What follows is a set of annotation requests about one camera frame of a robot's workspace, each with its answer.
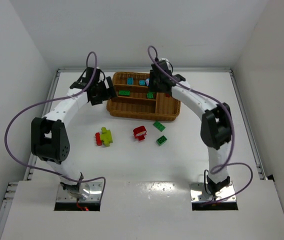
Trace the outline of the small green square lego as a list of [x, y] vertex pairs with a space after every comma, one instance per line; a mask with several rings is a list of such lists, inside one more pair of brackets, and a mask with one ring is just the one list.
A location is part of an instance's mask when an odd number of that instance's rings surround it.
[[146, 97], [147, 97], [147, 99], [153, 99], [154, 95], [153, 95], [152, 92], [149, 92], [149, 93], [146, 94]]

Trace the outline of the green lego plate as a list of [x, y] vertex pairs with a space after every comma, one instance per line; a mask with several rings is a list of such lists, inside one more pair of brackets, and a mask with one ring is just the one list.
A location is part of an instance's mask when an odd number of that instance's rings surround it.
[[159, 121], [155, 121], [154, 123], [153, 123], [153, 126], [156, 128], [156, 129], [158, 129], [160, 132], [163, 132], [164, 130], [165, 130], [165, 126], [162, 124], [162, 123], [160, 123]]

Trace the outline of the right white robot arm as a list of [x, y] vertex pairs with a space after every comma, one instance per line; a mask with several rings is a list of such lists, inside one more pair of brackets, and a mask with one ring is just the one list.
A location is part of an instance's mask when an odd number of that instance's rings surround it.
[[152, 92], [165, 93], [182, 102], [201, 120], [200, 137], [207, 146], [209, 171], [217, 171], [228, 159], [228, 147], [232, 140], [231, 123], [223, 106], [214, 100], [191, 91], [190, 84], [180, 75], [172, 75], [165, 59], [151, 65], [149, 85]]

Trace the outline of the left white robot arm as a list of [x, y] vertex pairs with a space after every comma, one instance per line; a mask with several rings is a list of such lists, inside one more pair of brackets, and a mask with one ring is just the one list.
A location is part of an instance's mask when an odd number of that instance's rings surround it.
[[102, 104], [117, 96], [111, 77], [100, 69], [87, 67], [73, 82], [65, 97], [43, 117], [31, 122], [31, 152], [59, 174], [62, 189], [77, 198], [84, 198], [83, 174], [68, 159], [70, 142], [67, 126], [87, 103]]

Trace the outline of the blue lego base piece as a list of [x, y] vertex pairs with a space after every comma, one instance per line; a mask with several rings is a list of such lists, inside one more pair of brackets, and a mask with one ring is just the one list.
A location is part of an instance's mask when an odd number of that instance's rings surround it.
[[140, 80], [140, 81], [139, 81], [139, 85], [140, 85], [140, 86], [144, 86], [144, 85], [145, 85], [145, 80]]

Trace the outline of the long green lego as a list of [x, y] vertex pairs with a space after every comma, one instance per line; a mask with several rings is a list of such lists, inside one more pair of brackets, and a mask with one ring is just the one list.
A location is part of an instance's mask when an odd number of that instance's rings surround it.
[[120, 90], [120, 91], [118, 92], [118, 95], [119, 95], [119, 96], [124, 96], [124, 97], [129, 97], [130, 94], [131, 94], [131, 92], [130, 92], [129, 90]]

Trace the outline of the green upturned lego brick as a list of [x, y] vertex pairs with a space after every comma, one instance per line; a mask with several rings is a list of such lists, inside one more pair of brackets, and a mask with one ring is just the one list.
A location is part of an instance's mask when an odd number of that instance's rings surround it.
[[162, 135], [161, 137], [159, 137], [157, 140], [156, 140], [156, 143], [159, 145], [159, 146], [162, 146], [168, 139]]

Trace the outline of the red lego arch piece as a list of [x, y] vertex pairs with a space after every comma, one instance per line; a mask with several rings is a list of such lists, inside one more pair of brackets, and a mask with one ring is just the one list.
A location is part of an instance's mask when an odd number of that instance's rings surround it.
[[145, 137], [147, 135], [147, 129], [145, 128], [144, 125], [134, 128], [132, 132], [134, 139], [138, 141], [145, 140]]

